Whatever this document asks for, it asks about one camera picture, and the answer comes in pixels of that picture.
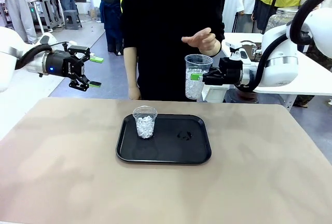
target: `hand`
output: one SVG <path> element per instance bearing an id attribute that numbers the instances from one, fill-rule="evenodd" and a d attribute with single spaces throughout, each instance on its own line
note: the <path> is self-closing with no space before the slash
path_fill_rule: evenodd
<path id="1" fill-rule="evenodd" d="M 128 93 L 129 93 L 129 99 L 133 101 L 138 101 L 142 99 L 140 89 L 137 86 L 129 88 Z"/>
<path id="2" fill-rule="evenodd" d="M 209 51 L 215 48 L 217 43 L 216 35 L 210 33 L 211 28 L 205 28 L 191 37 L 182 37 L 182 42 L 199 50 Z"/>

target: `forearm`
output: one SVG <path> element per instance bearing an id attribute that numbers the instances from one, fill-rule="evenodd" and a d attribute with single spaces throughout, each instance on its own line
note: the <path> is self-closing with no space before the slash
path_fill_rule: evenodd
<path id="1" fill-rule="evenodd" d="M 213 49 L 211 50 L 199 50 L 202 54 L 205 54 L 207 56 L 214 56 L 220 52 L 222 48 L 222 44 L 220 43 L 219 40 L 217 40 L 216 44 L 214 45 Z"/>
<path id="2" fill-rule="evenodd" d="M 137 66 L 137 50 L 134 47 L 125 48 L 123 50 L 124 66 L 126 67 L 127 80 L 129 88 L 137 87 L 136 82 L 136 66 Z"/>

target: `jar lid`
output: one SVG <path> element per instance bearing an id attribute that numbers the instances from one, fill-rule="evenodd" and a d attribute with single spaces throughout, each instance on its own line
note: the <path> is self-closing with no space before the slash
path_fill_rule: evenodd
<path id="1" fill-rule="evenodd" d="M 295 15 L 298 11 L 298 6 L 278 8 L 276 11 L 281 14 Z"/>

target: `person's left hand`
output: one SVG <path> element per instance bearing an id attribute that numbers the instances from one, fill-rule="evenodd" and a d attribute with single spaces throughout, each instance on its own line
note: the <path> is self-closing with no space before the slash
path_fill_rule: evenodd
<path id="1" fill-rule="evenodd" d="M 199 50 L 209 51 L 213 50 L 216 43 L 216 35 L 211 33 L 211 28 L 205 28 L 197 32 L 194 36 L 182 37 L 182 42 Z"/>

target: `plastic cup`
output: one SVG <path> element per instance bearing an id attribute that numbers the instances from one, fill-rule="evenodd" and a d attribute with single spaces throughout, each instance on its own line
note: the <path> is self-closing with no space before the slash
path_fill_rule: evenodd
<path id="1" fill-rule="evenodd" d="M 140 106 L 133 112 L 137 134 L 141 138 L 150 138 L 154 134 L 157 110 L 150 106 Z"/>
<path id="2" fill-rule="evenodd" d="M 199 80 L 191 80 L 192 74 L 205 74 L 209 71 L 213 59 L 203 54 L 190 54 L 186 60 L 186 97 L 197 100 L 202 94 L 204 83 Z"/>

